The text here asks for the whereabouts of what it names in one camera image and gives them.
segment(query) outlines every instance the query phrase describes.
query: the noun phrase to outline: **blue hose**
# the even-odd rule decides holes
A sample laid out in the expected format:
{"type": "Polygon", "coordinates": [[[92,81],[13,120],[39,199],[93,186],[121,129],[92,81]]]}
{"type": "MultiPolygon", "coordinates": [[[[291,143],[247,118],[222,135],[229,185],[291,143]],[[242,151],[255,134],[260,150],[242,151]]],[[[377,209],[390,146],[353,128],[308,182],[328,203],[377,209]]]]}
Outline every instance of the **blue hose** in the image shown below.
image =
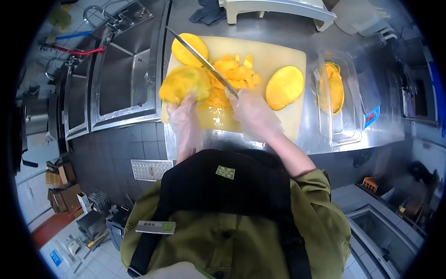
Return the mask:
{"type": "Polygon", "coordinates": [[[90,35],[91,33],[93,33],[93,31],[85,31],[85,32],[80,32],[80,33],[76,33],[76,34],[71,34],[71,35],[66,35],[66,36],[60,36],[60,37],[56,37],[56,41],[59,40],[66,40],[66,39],[71,39],[71,38],[76,38],[76,37],[81,37],[81,36],[86,36],[86,35],[90,35]]]}

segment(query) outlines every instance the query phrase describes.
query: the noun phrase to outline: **olive green shirt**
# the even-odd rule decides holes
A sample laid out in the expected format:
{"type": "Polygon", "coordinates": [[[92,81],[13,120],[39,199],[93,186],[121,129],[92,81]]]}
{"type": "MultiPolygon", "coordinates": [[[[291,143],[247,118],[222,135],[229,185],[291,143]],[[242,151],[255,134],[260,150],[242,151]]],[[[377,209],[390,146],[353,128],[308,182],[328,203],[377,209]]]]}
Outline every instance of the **olive green shirt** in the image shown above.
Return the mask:
{"type": "MultiPolygon", "coordinates": [[[[148,221],[157,208],[161,181],[136,201],[124,231],[120,253],[128,267],[141,233],[139,220],[148,221]]],[[[291,209],[305,248],[313,279],[340,279],[351,251],[351,231],[345,215],[330,202],[330,182],[321,170],[290,179],[291,209]]],[[[262,217],[226,213],[179,211],[175,233],[163,236],[149,270],[191,262],[210,275],[224,278],[289,278],[277,226],[262,217]]]]}

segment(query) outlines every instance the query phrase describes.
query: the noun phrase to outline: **orange crate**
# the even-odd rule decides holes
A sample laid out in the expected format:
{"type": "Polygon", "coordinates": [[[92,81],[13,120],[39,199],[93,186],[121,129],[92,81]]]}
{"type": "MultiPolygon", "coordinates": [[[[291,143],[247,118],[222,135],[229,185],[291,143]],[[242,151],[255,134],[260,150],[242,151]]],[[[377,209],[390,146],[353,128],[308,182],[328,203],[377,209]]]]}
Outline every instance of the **orange crate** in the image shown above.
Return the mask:
{"type": "Polygon", "coordinates": [[[366,177],[363,180],[363,186],[373,193],[378,190],[378,184],[376,184],[376,177],[366,177]]]}

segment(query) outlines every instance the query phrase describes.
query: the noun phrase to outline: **shirt button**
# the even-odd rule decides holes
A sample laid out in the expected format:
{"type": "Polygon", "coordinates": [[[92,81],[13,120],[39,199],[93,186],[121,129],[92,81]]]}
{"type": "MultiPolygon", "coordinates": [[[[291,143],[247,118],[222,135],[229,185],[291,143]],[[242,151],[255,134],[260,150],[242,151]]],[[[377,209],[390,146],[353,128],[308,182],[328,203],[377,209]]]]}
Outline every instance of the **shirt button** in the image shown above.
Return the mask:
{"type": "Polygon", "coordinates": [[[222,237],[225,238],[225,239],[229,239],[229,238],[231,238],[231,236],[232,236],[232,233],[230,231],[225,230],[222,233],[222,237]]]}
{"type": "Polygon", "coordinates": [[[214,273],[215,279],[223,279],[224,278],[224,272],[223,271],[217,271],[214,273]]]}

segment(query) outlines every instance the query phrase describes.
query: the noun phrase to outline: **white plastic stand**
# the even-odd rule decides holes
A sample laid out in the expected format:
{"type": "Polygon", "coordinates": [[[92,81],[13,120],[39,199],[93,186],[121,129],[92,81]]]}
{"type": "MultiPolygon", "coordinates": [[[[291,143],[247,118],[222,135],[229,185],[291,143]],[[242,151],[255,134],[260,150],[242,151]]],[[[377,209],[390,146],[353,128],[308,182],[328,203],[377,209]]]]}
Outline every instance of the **white plastic stand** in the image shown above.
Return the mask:
{"type": "Polygon", "coordinates": [[[333,24],[336,15],[329,12],[322,0],[219,0],[226,9],[228,24],[237,23],[237,15],[244,12],[283,12],[314,19],[318,31],[324,31],[333,24]]]}

